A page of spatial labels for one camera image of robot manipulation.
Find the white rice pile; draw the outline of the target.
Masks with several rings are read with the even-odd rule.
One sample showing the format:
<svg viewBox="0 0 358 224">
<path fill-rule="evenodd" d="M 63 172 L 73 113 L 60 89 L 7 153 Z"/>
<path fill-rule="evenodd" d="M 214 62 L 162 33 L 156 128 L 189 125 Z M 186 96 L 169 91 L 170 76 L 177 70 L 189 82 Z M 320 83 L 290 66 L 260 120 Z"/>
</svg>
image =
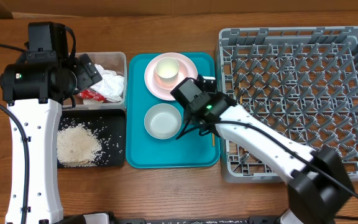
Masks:
<svg viewBox="0 0 358 224">
<path fill-rule="evenodd" d="M 64 125 L 58 131 L 57 159 L 62 167 L 121 166 L 124 163 L 121 134 L 107 127 L 91 128 L 85 123 Z"/>
</svg>

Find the white napkin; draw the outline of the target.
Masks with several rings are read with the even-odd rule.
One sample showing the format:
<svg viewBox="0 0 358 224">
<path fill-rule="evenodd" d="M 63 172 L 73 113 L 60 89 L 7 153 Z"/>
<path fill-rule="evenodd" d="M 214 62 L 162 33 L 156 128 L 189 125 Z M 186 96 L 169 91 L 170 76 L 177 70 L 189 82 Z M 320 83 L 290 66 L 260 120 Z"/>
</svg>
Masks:
<svg viewBox="0 0 358 224">
<path fill-rule="evenodd" d="M 118 75 L 113 70 L 104 69 L 101 65 L 95 64 L 95 67 L 102 76 L 102 80 L 91 86 L 91 89 L 105 97 L 108 101 L 121 101 L 121 95 L 124 91 L 124 77 Z"/>
</svg>

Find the red snack wrapper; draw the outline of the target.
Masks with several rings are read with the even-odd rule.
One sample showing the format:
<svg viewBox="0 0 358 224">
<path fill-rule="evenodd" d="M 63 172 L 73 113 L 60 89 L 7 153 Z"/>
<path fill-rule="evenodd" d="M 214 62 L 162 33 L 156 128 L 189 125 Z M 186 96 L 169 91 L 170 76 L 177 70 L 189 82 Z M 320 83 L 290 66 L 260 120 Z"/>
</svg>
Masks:
<svg viewBox="0 0 358 224">
<path fill-rule="evenodd" d="M 98 102 L 104 102 L 106 100 L 103 95 L 93 90 L 83 90 L 79 92 L 78 96 L 84 100 L 95 100 Z"/>
</svg>

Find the grey bowl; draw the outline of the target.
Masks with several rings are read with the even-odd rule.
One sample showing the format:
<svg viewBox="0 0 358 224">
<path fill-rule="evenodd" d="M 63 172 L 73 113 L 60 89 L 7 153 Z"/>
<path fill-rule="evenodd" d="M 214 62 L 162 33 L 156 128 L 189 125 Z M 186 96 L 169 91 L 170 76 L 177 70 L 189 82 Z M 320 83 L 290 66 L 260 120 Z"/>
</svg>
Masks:
<svg viewBox="0 0 358 224">
<path fill-rule="evenodd" d="M 145 130 L 156 139 L 169 139 L 181 128 L 182 118 L 174 106 L 161 103 L 151 107 L 145 114 Z"/>
</svg>

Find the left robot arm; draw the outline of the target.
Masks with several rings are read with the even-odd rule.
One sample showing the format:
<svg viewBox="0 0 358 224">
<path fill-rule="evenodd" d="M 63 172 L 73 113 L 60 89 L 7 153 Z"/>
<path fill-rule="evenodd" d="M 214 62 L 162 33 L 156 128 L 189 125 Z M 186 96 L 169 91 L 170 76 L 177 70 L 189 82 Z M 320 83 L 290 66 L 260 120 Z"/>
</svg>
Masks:
<svg viewBox="0 0 358 224">
<path fill-rule="evenodd" d="M 58 223 L 57 134 L 63 102 L 100 82 L 88 54 L 32 52 L 0 77 L 12 133 L 12 185 L 6 223 Z"/>
</svg>

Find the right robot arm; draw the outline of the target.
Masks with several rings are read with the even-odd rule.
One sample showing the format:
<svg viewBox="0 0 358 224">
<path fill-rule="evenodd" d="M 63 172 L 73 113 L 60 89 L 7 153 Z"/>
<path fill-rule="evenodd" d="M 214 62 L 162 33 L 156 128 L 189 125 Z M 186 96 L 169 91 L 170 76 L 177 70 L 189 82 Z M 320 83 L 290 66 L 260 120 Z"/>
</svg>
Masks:
<svg viewBox="0 0 358 224">
<path fill-rule="evenodd" d="M 195 127 L 250 152 L 287 185 L 288 210 L 279 223 L 334 223 L 353 184 L 338 153 L 315 150 L 285 137 L 250 115 L 226 94 L 208 93 L 192 78 L 171 92 Z"/>
</svg>

